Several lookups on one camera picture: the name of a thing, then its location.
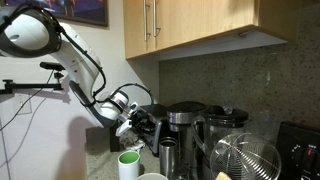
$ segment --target white wall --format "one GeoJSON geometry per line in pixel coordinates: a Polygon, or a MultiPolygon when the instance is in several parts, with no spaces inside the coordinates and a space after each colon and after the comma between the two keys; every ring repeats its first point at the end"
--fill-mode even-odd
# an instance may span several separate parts
{"type": "MultiPolygon", "coordinates": [[[[124,58],[122,0],[109,0],[109,28],[71,24],[100,57],[107,76],[106,92],[129,83],[145,85],[158,99],[158,63],[128,62],[124,58]]],[[[38,59],[0,57],[0,80],[13,79],[16,83],[45,83],[50,72],[40,69],[39,62],[55,61],[49,56],[38,59]]],[[[4,129],[4,139],[12,180],[85,179],[85,129],[92,127],[90,115],[68,88],[64,91],[45,90],[31,99],[32,113],[18,115],[4,129]]],[[[146,93],[135,87],[123,89],[130,100],[140,105],[149,103],[146,93]]],[[[35,90],[19,90],[33,94],[35,90]]],[[[14,97],[0,95],[2,125],[14,115],[14,97]]],[[[3,143],[0,137],[0,177],[9,179],[3,143]]]]}

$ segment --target wooden cabinet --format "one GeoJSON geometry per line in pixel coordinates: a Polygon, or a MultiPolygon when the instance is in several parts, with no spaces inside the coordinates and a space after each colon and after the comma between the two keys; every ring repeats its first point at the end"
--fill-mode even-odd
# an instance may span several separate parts
{"type": "Polygon", "coordinates": [[[123,5],[126,57],[154,51],[151,0],[125,0],[123,5]]]}
{"type": "Polygon", "coordinates": [[[126,58],[184,57],[292,41],[300,5],[301,0],[124,0],[126,58]]]}

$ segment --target black cable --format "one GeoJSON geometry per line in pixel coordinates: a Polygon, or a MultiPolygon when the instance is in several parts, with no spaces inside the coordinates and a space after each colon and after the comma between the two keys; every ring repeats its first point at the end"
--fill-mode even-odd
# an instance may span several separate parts
{"type": "Polygon", "coordinates": [[[7,164],[7,172],[8,172],[8,177],[9,179],[11,179],[11,171],[10,171],[10,167],[8,165],[9,163],[9,159],[8,159],[8,153],[7,153],[7,145],[6,145],[6,141],[4,139],[4,133],[3,131],[1,131],[1,138],[2,138],[2,144],[3,144],[3,150],[4,150],[4,156],[5,156],[5,162],[4,164],[7,164]]]}
{"type": "Polygon", "coordinates": [[[100,67],[98,65],[98,63],[96,61],[94,61],[91,56],[88,55],[87,51],[83,50],[72,38],[70,38],[70,36],[65,31],[62,31],[61,33],[69,40],[69,42],[75,48],[77,48],[83,55],[85,55],[91,61],[91,63],[99,70],[99,72],[100,72],[100,74],[101,74],[101,76],[103,78],[103,84],[101,85],[101,87],[98,90],[93,92],[92,97],[93,97],[93,99],[95,99],[96,95],[98,93],[100,93],[105,88],[105,86],[107,84],[106,76],[105,76],[105,74],[104,74],[104,72],[102,70],[102,67],[100,67]]]}
{"type": "Polygon", "coordinates": [[[38,10],[38,11],[41,11],[41,12],[45,12],[46,10],[40,8],[40,7],[37,7],[33,4],[30,4],[30,3],[22,3],[20,4],[12,13],[10,16],[4,16],[3,17],[3,21],[4,23],[0,25],[0,33],[4,32],[4,30],[10,26],[12,24],[12,22],[17,18],[19,17],[21,14],[23,14],[24,12],[26,11],[29,11],[29,10],[38,10]]]}
{"type": "MultiPolygon", "coordinates": [[[[51,77],[52,77],[53,72],[54,72],[54,70],[52,70],[52,72],[51,72],[51,74],[50,74],[50,76],[49,76],[49,79],[48,79],[48,81],[47,81],[46,84],[49,83],[49,81],[50,81],[50,79],[51,79],[51,77]]],[[[35,95],[37,95],[37,94],[38,94],[40,91],[42,91],[42,90],[43,90],[43,88],[39,89],[37,92],[35,92],[33,95],[31,95],[31,96],[21,105],[21,107],[20,107],[19,110],[16,112],[16,114],[11,118],[11,120],[10,120],[9,122],[7,122],[3,127],[1,127],[0,131],[2,131],[5,127],[7,127],[7,126],[16,118],[16,116],[17,116],[18,113],[21,111],[21,109],[23,108],[23,106],[24,106],[31,98],[33,98],[35,95]]]]}

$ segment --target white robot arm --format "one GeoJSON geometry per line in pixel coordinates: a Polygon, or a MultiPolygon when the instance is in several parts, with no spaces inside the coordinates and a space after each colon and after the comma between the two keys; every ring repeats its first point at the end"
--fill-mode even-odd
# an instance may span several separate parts
{"type": "Polygon", "coordinates": [[[70,88],[98,126],[111,127],[119,116],[125,122],[128,114],[122,116],[123,110],[129,108],[132,112],[137,108],[136,104],[128,107],[129,98],[120,88],[105,100],[96,100],[95,96],[105,86],[100,61],[68,24],[59,23],[48,11],[31,4],[22,4],[18,8],[1,7],[0,18],[0,55],[33,58],[49,54],[54,57],[66,69],[70,88]],[[93,92],[99,73],[104,84],[93,92]]]}

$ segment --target green cup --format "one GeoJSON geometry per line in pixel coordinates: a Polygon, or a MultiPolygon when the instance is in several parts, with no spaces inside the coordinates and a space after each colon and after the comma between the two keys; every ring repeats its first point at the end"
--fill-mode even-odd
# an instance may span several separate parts
{"type": "Polygon", "coordinates": [[[136,180],[140,170],[140,155],[136,151],[126,151],[118,158],[119,180],[136,180]]]}
{"type": "Polygon", "coordinates": [[[136,151],[124,152],[120,155],[119,161],[124,164],[134,163],[139,160],[140,155],[136,151]]]}

